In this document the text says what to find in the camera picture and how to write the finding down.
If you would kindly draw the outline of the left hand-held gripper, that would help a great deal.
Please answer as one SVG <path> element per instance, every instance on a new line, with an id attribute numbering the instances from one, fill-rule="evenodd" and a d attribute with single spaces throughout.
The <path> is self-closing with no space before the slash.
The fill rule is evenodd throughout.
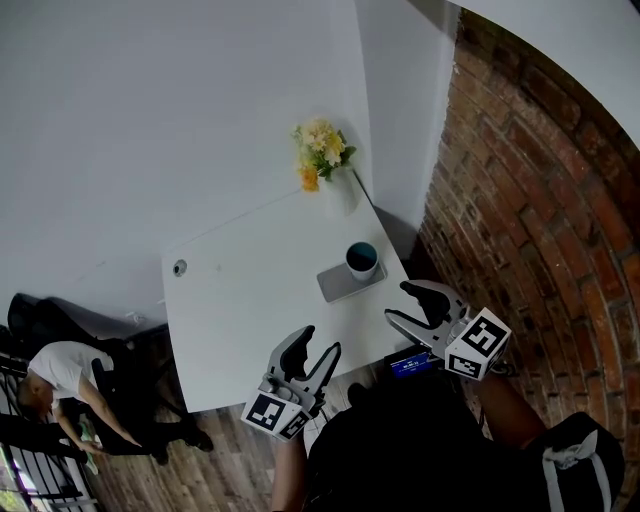
<path id="1" fill-rule="evenodd" d="M 308 358 L 307 345 L 314 332 L 313 325 L 302 327 L 272 351 L 269 373 L 263 376 L 243 409 L 241 420 L 245 424 L 289 442 L 317 416 L 324 405 L 323 388 L 332 378 L 342 350 L 341 344 L 335 342 L 307 376 L 304 368 Z"/>

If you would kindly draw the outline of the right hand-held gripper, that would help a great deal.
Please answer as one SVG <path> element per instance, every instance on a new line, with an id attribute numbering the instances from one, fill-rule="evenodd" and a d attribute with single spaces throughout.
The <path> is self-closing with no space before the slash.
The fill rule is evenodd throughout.
<path id="1" fill-rule="evenodd" d="M 414 344 L 432 353 L 444 353 L 447 371 L 481 381 L 504 354 L 511 329 L 483 308 L 446 347 L 447 323 L 462 318 L 467 303 L 453 288 L 430 280 L 405 280 L 400 288 L 418 301 L 426 323 L 399 310 L 386 309 L 389 325 Z"/>

